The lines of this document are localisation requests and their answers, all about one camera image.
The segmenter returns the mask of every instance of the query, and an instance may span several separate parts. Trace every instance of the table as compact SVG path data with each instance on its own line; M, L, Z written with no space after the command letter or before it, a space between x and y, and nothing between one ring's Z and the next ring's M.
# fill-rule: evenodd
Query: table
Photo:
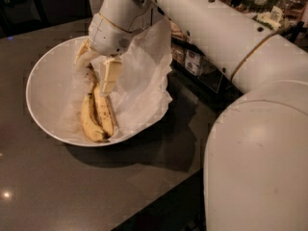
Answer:
M217 106L171 72L165 117L129 141L78 147L33 122L25 89L37 60L87 33L89 19L0 39L0 230L112 230L203 167Z

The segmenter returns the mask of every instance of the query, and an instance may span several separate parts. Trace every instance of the dark countertop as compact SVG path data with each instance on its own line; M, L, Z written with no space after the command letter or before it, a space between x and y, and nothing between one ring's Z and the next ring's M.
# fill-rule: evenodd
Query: dark countertop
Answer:
M0 39L0 230L111 230L203 167L217 112L176 72L168 76L167 114L129 141L78 147L33 122L25 101L32 67L83 36L89 22Z

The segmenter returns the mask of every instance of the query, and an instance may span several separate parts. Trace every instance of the gray tabletop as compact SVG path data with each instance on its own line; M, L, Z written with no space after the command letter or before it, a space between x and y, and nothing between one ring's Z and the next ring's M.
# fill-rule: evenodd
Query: gray tabletop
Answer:
M171 72L164 118L129 141L78 147L46 135L25 101L32 67L89 20L0 39L0 230L111 230L203 167L216 113Z

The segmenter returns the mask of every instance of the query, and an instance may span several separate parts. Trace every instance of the crumpled paper towel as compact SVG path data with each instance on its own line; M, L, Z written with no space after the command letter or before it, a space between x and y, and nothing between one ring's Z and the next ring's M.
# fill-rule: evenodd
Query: crumpled paper towel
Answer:
M115 113L116 129L109 144L125 141L159 121L166 113L171 97L167 92L167 74L171 72L170 24L167 18L134 37L128 51L120 58L123 69L110 94ZM99 63L106 60L100 56L91 61L95 72ZM85 78L86 70L76 70L72 83L72 100L62 118L72 141L89 141L82 131L79 118L80 108L90 82Z

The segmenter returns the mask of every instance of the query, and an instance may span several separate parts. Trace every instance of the banana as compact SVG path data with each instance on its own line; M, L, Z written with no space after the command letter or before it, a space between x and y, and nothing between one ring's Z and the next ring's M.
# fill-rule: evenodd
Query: banana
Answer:
M92 92L88 93L84 98L80 118L84 133L88 139L94 142L102 142L107 139L107 134L95 120L95 104Z
M106 96L100 96L99 83L94 87L94 100L97 113L97 121L109 137L114 134L114 117L111 104Z

